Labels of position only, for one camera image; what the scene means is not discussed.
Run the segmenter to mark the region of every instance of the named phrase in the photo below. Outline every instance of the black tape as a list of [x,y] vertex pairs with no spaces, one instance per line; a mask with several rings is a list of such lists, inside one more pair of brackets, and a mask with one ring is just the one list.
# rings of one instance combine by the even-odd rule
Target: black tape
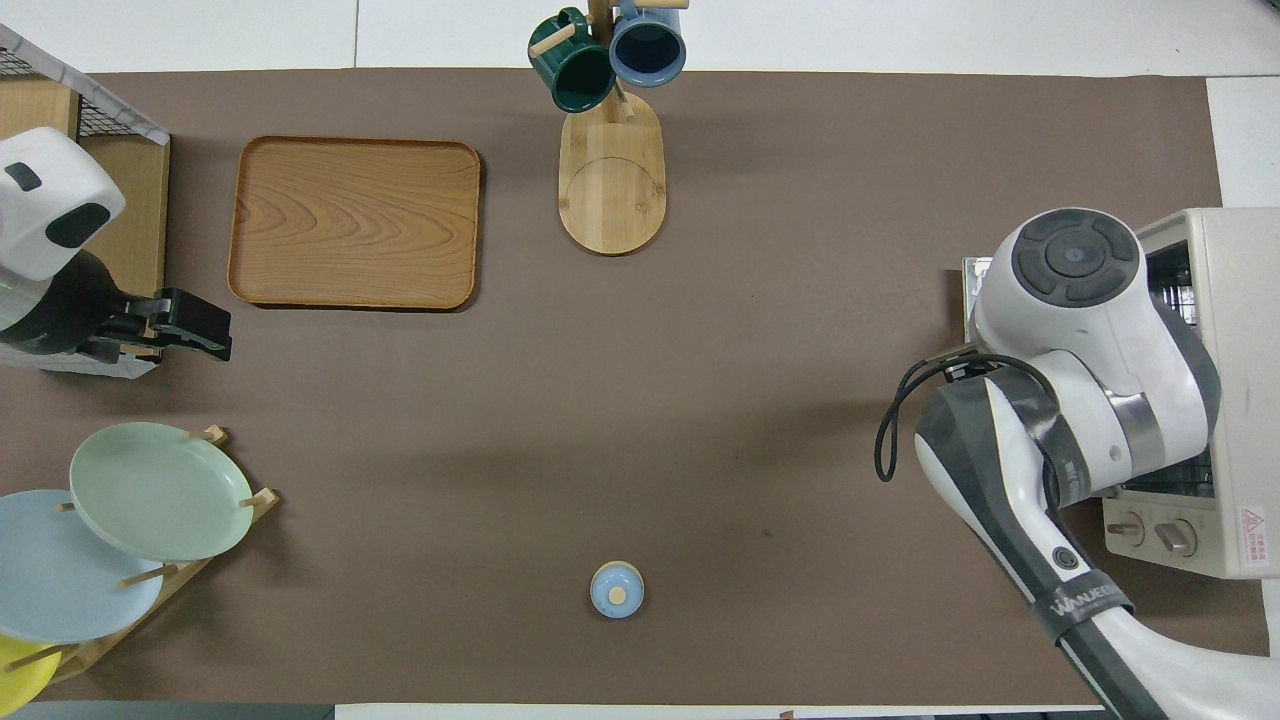
[[1005,393],[1014,413],[1018,413],[1018,419],[1044,455],[1044,461],[1053,469],[1057,498],[1047,496],[1044,500],[1057,507],[1066,507],[1089,497],[1093,483],[1084,451],[1044,388],[1016,368],[1001,368],[983,377]]
[[1057,585],[1048,594],[1036,598],[1032,614],[1056,646],[1064,633],[1112,607],[1124,607],[1133,612],[1133,602],[1106,573],[1089,570]]

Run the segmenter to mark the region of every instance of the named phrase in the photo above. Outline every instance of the wooden stand base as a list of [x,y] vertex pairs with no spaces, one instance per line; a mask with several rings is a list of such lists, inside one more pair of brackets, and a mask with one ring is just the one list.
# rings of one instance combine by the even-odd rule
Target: wooden stand base
[[626,94],[634,117],[609,100],[571,114],[561,131],[559,213],[568,234],[600,255],[649,242],[667,217],[662,126],[644,100]]

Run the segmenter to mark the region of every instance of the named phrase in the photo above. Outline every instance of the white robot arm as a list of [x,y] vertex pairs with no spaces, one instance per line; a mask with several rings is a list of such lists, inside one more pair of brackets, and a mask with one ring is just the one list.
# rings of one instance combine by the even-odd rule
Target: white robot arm
[[124,196],[54,128],[0,141],[0,345],[115,363],[122,345],[186,347],[230,359],[230,315],[178,288],[120,292],[82,250],[124,210]]
[[1133,231],[1094,210],[1032,218],[997,250],[973,322],[983,348],[1015,366],[950,384],[927,407],[915,450],[934,489],[1123,720],[1276,716],[1280,660],[1149,630],[1057,519],[1199,454],[1217,413],[1217,372],[1148,295]]

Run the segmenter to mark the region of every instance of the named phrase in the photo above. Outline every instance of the black cable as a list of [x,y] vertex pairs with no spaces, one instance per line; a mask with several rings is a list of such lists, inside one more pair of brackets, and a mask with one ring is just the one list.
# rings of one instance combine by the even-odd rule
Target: black cable
[[[879,429],[876,430],[876,475],[879,477],[881,482],[890,482],[893,479],[893,473],[897,471],[897,423],[899,414],[902,410],[902,402],[915,392],[915,388],[924,384],[925,380],[943,373],[952,368],[959,368],[963,365],[975,365],[979,363],[995,363],[998,365],[1009,365],[1010,368],[1018,368],[1028,375],[1032,377],[1048,395],[1048,398],[1057,405],[1057,393],[1053,392],[1053,386],[1041,373],[1036,366],[1025,360],[1019,360],[1010,355],[1000,355],[992,352],[972,352],[969,355],[959,355],[956,357],[948,357],[946,360],[940,360],[932,366],[928,360],[920,360],[919,363],[911,365],[911,368],[902,375],[902,379],[897,383],[897,392],[893,395],[893,402],[890,404],[888,410],[884,411],[884,418],[881,419]],[[923,369],[923,373],[914,377]],[[888,443],[888,468],[886,469],[882,462],[882,456],[884,454],[884,434],[890,433]]]

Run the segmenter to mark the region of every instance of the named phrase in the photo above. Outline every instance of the blue mug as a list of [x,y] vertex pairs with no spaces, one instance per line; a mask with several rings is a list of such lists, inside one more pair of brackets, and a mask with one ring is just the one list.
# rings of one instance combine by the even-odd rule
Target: blue mug
[[613,27],[609,64],[618,79],[636,87],[658,87],[685,67],[685,40],[680,37],[680,10],[636,8],[620,3],[622,15]]

